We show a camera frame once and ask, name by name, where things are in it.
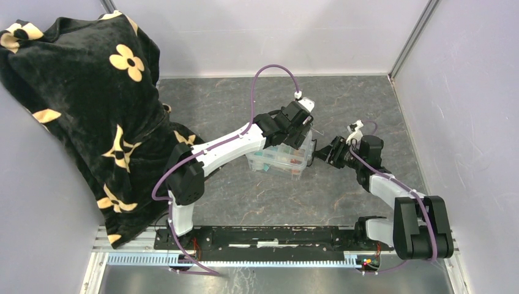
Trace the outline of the clear first aid box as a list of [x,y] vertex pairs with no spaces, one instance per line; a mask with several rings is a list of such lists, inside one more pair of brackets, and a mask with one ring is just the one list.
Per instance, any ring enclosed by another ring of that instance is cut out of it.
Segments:
[[284,143],[246,154],[248,165],[255,172],[299,180],[303,171],[312,164],[316,141],[308,131],[299,149]]

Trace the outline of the clear box lid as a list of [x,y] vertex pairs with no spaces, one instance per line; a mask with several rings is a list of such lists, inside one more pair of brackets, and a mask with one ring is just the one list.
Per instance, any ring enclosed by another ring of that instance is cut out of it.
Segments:
[[297,169],[307,166],[314,150],[313,134],[310,130],[299,149],[293,149],[285,144],[271,146],[266,149],[246,154],[252,169],[265,167]]

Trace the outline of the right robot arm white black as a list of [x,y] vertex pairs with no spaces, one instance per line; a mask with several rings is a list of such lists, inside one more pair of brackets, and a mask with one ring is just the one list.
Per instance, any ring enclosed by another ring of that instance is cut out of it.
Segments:
[[375,135],[347,141],[337,136],[313,153],[335,168],[351,168],[367,192],[393,209],[391,220],[361,217],[353,234],[355,245],[371,249],[378,241],[395,249],[402,260],[451,258],[454,241],[445,201],[437,195],[417,192],[398,180],[382,165],[384,141]]

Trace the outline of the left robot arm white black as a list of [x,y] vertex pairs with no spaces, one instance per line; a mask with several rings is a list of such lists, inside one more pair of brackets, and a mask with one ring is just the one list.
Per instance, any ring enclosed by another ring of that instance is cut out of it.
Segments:
[[194,203],[217,169],[248,153],[281,144],[300,148],[313,122],[315,102],[301,98],[277,111],[256,115],[251,123],[208,143],[178,144],[170,155],[165,183],[170,201],[169,242],[176,249],[192,243]]

